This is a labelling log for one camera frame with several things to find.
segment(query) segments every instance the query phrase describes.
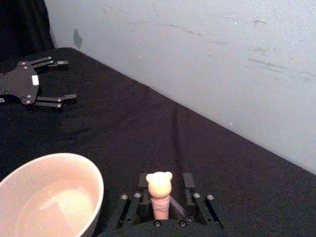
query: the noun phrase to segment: pink object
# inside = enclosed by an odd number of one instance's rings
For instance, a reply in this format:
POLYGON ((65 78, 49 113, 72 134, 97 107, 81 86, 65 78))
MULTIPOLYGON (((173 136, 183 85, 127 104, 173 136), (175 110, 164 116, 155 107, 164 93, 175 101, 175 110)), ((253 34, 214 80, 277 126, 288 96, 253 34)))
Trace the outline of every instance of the pink object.
POLYGON ((0 237, 90 237, 103 192, 100 171, 85 157, 35 159, 0 183, 0 237))
POLYGON ((171 172, 156 172, 146 176, 156 220, 167 220, 169 218, 171 179, 171 172))

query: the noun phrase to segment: white bowl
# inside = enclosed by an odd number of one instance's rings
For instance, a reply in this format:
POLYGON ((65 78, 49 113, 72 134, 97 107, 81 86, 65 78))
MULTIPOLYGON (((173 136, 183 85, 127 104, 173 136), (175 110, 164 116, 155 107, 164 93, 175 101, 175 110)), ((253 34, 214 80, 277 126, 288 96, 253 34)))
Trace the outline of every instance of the white bowl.
POLYGON ((85 157, 60 153, 19 167, 0 183, 1 237, 90 237, 104 186, 85 157))

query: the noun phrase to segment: black tablecloth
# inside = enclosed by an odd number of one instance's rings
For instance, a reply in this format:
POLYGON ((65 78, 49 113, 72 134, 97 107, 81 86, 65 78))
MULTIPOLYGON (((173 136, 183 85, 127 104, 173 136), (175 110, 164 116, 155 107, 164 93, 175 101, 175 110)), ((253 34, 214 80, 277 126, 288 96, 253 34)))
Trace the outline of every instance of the black tablecloth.
MULTIPOLYGON (((140 173, 171 171, 172 196, 181 199, 181 174, 190 172, 236 236, 316 236, 313 174, 74 49, 27 59, 49 55, 70 65, 39 76, 42 95, 77 93, 78 103, 62 113, 0 104, 0 180, 51 153, 89 158, 105 183, 97 235, 119 195, 137 190, 140 173)), ((1 64, 0 72, 20 60, 1 64)))

